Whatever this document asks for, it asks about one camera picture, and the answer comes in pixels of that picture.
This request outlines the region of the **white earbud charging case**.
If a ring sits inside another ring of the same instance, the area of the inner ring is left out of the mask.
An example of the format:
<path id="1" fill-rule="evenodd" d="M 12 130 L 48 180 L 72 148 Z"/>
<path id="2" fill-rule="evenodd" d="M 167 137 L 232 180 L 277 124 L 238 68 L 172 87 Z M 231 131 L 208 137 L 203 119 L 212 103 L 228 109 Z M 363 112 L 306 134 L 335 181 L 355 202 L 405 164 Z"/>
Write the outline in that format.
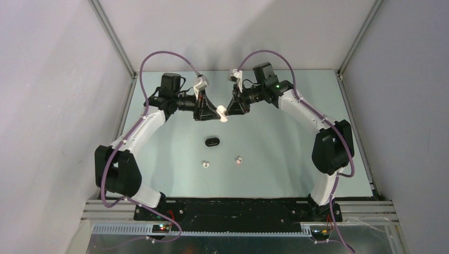
<path id="1" fill-rule="evenodd" d="M 228 117 L 226 116 L 227 109 L 223 105 L 217 106 L 216 112 L 220 116 L 220 122 L 225 123 L 228 121 Z"/>

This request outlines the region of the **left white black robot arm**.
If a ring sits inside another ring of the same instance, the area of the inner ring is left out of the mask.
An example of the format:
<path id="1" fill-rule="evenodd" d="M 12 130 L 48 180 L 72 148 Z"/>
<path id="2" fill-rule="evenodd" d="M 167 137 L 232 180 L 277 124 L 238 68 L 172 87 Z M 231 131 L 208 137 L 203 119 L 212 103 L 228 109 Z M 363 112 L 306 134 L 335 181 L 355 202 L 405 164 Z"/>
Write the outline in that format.
<path id="1" fill-rule="evenodd" d="M 136 123 L 109 146 L 98 146 L 94 153 L 97 187 L 103 193 L 120 194 L 147 206 L 147 214 L 157 221 L 167 215 L 167 205 L 160 201 L 161 192 L 143 183 L 137 153 L 178 110 L 192 112 L 196 121 L 225 119 L 206 96 L 209 81 L 204 75 L 196 77 L 192 95 L 182 89 L 185 81 L 179 74 L 164 73 L 160 86 L 146 98 Z"/>

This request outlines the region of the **black earbud charging case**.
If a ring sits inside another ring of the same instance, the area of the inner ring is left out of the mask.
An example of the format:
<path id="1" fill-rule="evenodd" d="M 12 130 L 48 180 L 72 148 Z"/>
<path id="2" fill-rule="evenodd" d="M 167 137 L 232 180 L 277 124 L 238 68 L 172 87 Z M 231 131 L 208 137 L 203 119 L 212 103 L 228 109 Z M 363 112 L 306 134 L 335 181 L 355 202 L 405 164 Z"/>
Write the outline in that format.
<path id="1" fill-rule="evenodd" d="M 220 139 L 218 137 L 211 137 L 207 138 L 204 143 L 207 147 L 215 147 L 220 144 Z"/>

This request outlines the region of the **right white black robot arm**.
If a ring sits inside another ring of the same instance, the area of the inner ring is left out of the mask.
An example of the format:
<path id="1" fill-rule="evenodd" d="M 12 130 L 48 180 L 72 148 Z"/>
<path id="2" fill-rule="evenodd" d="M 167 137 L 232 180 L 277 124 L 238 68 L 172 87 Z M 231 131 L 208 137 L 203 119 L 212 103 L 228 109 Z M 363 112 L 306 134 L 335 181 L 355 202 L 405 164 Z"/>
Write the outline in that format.
<path id="1" fill-rule="evenodd" d="M 308 206 L 308 214 L 314 221 L 322 221 L 329 214 L 338 178 L 350 166 L 349 177 L 355 174 L 353 162 L 354 143 L 351 124 L 347 120 L 336 121 L 315 109 L 288 80 L 279 80 L 269 62 L 253 68 L 256 83 L 246 88 L 243 72 L 230 71 L 228 79 L 234 83 L 232 99 L 225 110 L 226 116 L 249 113 L 251 104 L 265 101 L 297 120 L 315 138 L 312 162 L 320 172 L 310 194 L 314 203 Z"/>

